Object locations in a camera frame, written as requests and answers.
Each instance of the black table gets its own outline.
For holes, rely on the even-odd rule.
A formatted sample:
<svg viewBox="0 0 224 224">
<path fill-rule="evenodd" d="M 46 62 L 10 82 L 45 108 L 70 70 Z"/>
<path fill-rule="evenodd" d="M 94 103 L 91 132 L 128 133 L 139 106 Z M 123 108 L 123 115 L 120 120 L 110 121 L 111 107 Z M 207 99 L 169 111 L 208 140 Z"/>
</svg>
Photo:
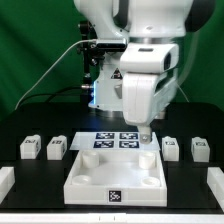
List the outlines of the black table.
<svg viewBox="0 0 224 224">
<path fill-rule="evenodd" d="M 179 162 L 163 162 L 168 206 L 119 207 L 64 205 L 63 185 L 77 152 L 67 151 L 62 161 L 48 161 L 46 147 L 54 136 L 65 135 L 68 146 L 77 131 L 136 131 L 122 118 L 105 118 L 88 112 L 79 103 L 34 103 L 13 112 L 0 123 L 0 168 L 15 168 L 15 185 L 0 205 L 0 213 L 92 213 L 127 214 L 223 214 L 207 179 L 208 167 L 224 168 L 224 112 L 204 103 L 174 103 L 163 121 L 152 123 L 159 143 L 165 136 L 177 138 Z M 26 136 L 41 136 L 36 160 L 20 159 L 20 144 Z M 191 139 L 206 138 L 210 162 L 195 163 Z"/>
</svg>

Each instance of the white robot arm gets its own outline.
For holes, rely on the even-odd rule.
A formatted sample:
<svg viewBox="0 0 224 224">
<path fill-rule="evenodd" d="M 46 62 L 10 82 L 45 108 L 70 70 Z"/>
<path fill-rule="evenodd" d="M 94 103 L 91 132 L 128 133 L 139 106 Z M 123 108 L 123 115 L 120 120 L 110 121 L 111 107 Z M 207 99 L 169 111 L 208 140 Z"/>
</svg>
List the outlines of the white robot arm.
<svg viewBox="0 0 224 224">
<path fill-rule="evenodd" d="M 185 20 L 193 0 L 125 0 L 128 9 L 125 30 L 113 21 L 119 0 L 74 2 L 93 25 L 97 47 L 108 48 L 106 52 L 110 52 L 117 44 L 127 45 L 124 53 L 107 55 L 101 64 L 103 69 L 95 91 L 97 103 L 94 101 L 90 107 L 123 111 L 126 123 L 138 127 L 141 142 L 149 143 L 151 121 L 176 93 L 179 47 L 172 38 L 185 35 Z M 116 69 L 123 76 L 122 85 L 111 80 Z M 117 87 L 122 87 L 122 96 L 115 94 Z"/>
<path fill-rule="evenodd" d="M 121 57 L 123 113 L 136 125 L 140 140 L 149 143 L 150 123 L 176 93 L 175 66 L 179 48 L 172 38 L 185 35 L 192 0 L 132 0 L 129 3 L 130 43 Z"/>
</svg>

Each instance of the white platform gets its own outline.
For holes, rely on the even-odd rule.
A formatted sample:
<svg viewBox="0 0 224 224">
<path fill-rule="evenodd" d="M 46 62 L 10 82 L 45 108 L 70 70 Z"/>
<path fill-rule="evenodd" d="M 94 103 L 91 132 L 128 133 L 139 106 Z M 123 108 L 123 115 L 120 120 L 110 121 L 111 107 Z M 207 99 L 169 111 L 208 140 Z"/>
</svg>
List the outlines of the white platform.
<svg viewBox="0 0 224 224">
<path fill-rule="evenodd" d="M 137 132 L 77 132 L 70 150 L 87 149 L 160 150 L 155 133 L 148 145 L 139 142 Z"/>
<path fill-rule="evenodd" d="M 81 149 L 64 185 L 65 204 L 167 205 L 167 187 L 155 134 L 148 150 L 146 147 L 84 150 L 82 146 Z"/>
</svg>

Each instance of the cable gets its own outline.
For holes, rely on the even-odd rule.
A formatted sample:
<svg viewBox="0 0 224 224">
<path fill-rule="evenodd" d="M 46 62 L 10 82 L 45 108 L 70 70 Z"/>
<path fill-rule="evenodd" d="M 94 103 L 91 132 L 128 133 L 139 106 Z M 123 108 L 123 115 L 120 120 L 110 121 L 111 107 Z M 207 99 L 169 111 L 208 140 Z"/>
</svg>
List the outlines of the cable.
<svg viewBox="0 0 224 224">
<path fill-rule="evenodd" d="M 187 58 L 187 62 L 184 66 L 184 69 L 183 69 L 182 73 L 180 74 L 180 76 L 178 78 L 179 86 L 181 86 L 183 84 L 183 82 L 187 79 L 187 77 L 189 76 L 190 71 L 193 67 L 194 60 L 195 60 L 196 53 L 197 53 L 197 49 L 198 49 L 199 36 L 200 36 L 200 31 L 197 31 L 193 36 L 191 46 L 190 46 L 190 50 L 189 50 L 189 54 L 188 54 L 188 58 Z"/>
<path fill-rule="evenodd" d="M 31 99 L 31 98 L 34 98 L 34 97 L 39 97 L 39 96 L 80 96 L 80 94 L 62 94 L 62 93 L 39 93 L 39 94 L 34 94 L 34 95 L 31 95 L 31 96 L 28 96 L 28 97 L 25 97 L 23 98 L 19 105 L 18 105 L 18 108 L 27 100 Z"/>
<path fill-rule="evenodd" d="M 185 92 L 183 91 L 183 89 L 176 83 L 177 88 L 180 90 L 180 92 L 182 93 L 182 95 L 184 96 L 185 100 L 190 103 L 189 98 L 187 97 L 187 95 L 185 94 Z"/>
<path fill-rule="evenodd" d="M 75 44 L 71 45 L 62 55 L 61 57 L 41 76 L 41 78 L 20 98 L 18 103 L 16 104 L 15 110 L 17 110 L 18 105 L 20 105 L 20 102 L 51 72 L 51 70 L 64 58 L 64 56 L 72 50 L 76 45 L 86 42 L 95 42 L 96 39 L 92 40 L 82 40 L 78 41 Z"/>
<path fill-rule="evenodd" d="M 63 92 L 69 91 L 69 90 L 73 90 L 73 89 L 81 90 L 82 88 L 80 86 L 71 86 L 71 87 L 63 88 L 61 90 L 58 90 L 55 94 L 52 94 L 52 96 L 50 96 L 45 102 L 49 103 L 54 97 L 57 96 L 57 94 L 63 93 Z"/>
</svg>

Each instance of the label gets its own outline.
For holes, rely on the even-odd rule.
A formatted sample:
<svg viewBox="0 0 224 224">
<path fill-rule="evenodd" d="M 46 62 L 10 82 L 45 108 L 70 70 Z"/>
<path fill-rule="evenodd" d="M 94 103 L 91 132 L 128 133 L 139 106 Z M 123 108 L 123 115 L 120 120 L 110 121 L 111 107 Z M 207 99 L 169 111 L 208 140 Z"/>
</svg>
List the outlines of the label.
<svg viewBox="0 0 224 224">
<path fill-rule="evenodd" d="M 109 202 L 121 202 L 122 192 L 121 191 L 109 191 Z"/>
<path fill-rule="evenodd" d="M 35 143 L 36 140 L 26 140 L 25 143 Z"/>
<path fill-rule="evenodd" d="M 51 144 L 60 145 L 61 143 L 62 143 L 62 141 L 60 141 L 60 140 L 54 140 Z"/>
<path fill-rule="evenodd" d="M 120 133 L 120 139 L 138 139 L 137 133 Z"/>
<path fill-rule="evenodd" d="M 119 142 L 120 148 L 126 148 L 126 149 L 139 149 L 139 142 L 135 141 L 120 141 Z"/>
<path fill-rule="evenodd" d="M 113 148 L 114 147 L 114 141 L 95 141 L 93 147 L 95 149 Z"/>
<path fill-rule="evenodd" d="M 166 145 L 175 145 L 175 142 L 166 142 Z"/>
<path fill-rule="evenodd" d="M 196 142 L 195 144 L 196 144 L 196 146 L 206 146 L 206 144 L 204 142 Z"/>
<path fill-rule="evenodd" d="M 114 74 L 111 76 L 111 79 L 123 79 L 121 72 L 117 68 L 114 72 Z"/>
<path fill-rule="evenodd" d="M 39 150 L 39 144 L 38 144 L 38 142 L 36 143 L 36 151 L 38 152 L 38 150 Z"/>
<path fill-rule="evenodd" d="M 96 133 L 96 139 L 114 139 L 114 133 Z"/>
</svg>

